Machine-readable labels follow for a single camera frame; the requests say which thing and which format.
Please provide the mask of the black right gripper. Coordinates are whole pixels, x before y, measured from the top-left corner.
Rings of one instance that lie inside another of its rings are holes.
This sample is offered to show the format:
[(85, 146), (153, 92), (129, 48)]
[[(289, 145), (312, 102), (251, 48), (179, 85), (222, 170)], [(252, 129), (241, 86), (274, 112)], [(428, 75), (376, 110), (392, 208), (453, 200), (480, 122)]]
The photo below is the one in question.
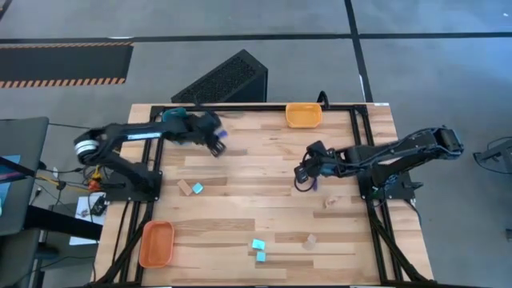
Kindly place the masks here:
[(328, 149), (325, 152), (317, 150), (307, 151), (306, 168), (302, 165), (294, 168), (296, 181), (303, 184), (309, 180), (309, 176), (343, 178), (347, 174), (347, 168), (342, 164), (341, 155), (335, 149)]

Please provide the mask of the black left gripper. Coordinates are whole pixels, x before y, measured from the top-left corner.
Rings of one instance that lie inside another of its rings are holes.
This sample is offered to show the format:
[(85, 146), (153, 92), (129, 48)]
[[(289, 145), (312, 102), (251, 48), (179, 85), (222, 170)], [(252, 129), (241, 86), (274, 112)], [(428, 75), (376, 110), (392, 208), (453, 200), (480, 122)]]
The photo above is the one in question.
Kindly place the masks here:
[(201, 114), (189, 114), (188, 122), (192, 131), (199, 132), (204, 143), (210, 147), (210, 152), (214, 157), (218, 157), (226, 150), (226, 146), (219, 141), (216, 131), (222, 126), (219, 116), (214, 112), (203, 112)]

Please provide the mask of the blue plastic bin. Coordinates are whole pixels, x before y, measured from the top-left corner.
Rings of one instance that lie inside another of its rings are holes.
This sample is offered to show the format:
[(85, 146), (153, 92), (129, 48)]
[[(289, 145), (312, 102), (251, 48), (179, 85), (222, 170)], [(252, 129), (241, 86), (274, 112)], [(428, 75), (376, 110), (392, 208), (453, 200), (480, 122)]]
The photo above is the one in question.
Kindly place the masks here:
[(171, 121), (174, 118), (186, 118), (186, 117), (187, 117), (187, 111), (183, 107), (169, 109), (162, 113), (162, 121), (163, 122)]

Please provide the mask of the yellow plastic bin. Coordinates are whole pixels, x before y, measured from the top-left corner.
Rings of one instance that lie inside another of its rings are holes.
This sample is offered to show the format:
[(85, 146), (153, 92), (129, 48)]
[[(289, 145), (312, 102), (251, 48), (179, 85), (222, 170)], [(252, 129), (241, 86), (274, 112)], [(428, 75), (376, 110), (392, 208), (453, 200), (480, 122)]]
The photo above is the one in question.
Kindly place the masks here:
[(289, 128), (316, 128), (322, 123), (322, 107), (318, 103), (287, 103), (285, 112)]

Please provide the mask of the black perforated computer case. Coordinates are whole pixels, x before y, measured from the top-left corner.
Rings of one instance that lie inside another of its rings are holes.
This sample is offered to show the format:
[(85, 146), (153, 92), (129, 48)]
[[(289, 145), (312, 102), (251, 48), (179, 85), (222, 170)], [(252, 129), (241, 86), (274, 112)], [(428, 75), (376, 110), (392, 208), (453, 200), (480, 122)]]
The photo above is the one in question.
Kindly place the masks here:
[(188, 85), (172, 103), (266, 102), (268, 69), (247, 50), (240, 50)]

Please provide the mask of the orange plastic bin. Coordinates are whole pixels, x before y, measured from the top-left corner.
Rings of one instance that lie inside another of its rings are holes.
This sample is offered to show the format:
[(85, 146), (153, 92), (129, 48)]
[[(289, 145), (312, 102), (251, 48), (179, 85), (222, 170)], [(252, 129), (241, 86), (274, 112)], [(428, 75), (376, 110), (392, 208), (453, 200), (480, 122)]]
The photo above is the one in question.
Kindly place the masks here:
[(139, 264), (147, 269), (163, 268), (172, 260), (174, 228), (170, 222), (149, 221), (144, 225)]

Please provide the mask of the small black circuit board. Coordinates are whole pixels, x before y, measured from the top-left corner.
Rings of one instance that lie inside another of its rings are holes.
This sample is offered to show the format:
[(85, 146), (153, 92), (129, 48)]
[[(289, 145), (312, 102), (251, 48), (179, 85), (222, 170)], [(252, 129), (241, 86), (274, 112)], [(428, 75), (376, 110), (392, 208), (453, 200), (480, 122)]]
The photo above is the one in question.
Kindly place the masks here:
[(106, 200), (104, 197), (99, 197), (93, 206), (90, 208), (90, 214), (93, 216), (102, 216), (107, 208)]

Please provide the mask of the white paper sheet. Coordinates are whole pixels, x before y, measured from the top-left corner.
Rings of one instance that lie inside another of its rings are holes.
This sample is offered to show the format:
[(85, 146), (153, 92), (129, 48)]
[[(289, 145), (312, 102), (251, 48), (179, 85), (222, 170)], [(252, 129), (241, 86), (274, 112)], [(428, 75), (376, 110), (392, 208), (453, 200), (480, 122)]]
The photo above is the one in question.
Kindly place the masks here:
[[(104, 192), (95, 192), (90, 194), (89, 196), (79, 197), (75, 213), (76, 219), (93, 222), (95, 224), (99, 224), (100, 226), (102, 226), (105, 221), (106, 212), (104, 211), (101, 216), (96, 216), (90, 215), (90, 210), (93, 208), (93, 205), (96, 203), (96, 201), (99, 200), (100, 197), (105, 197), (105, 195), (106, 194)], [(71, 237), (69, 240), (70, 246), (93, 245), (97, 243), (97, 240), (78, 238), (75, 236)]]

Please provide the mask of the black hazard-striped floor mat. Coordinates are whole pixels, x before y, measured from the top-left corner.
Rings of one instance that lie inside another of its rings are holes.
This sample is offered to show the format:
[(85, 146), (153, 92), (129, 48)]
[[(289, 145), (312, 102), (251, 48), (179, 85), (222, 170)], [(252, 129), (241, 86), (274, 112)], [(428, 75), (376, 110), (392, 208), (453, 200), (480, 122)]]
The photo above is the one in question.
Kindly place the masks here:
[(121, 85), (131, 42), (0, 46), (0, 89)]

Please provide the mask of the dark grey monitor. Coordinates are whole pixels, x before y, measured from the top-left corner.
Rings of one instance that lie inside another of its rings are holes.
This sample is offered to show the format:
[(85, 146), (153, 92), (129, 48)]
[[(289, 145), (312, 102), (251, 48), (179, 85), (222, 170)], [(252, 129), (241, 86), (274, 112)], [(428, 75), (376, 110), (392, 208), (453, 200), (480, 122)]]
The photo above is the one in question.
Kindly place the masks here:
[[(0, 158), (36, 172), (49, 125), (48, 117), (0, 120)], [(0, 237), (20, 232), (34, 186), (34, 176), (0, 183)]]

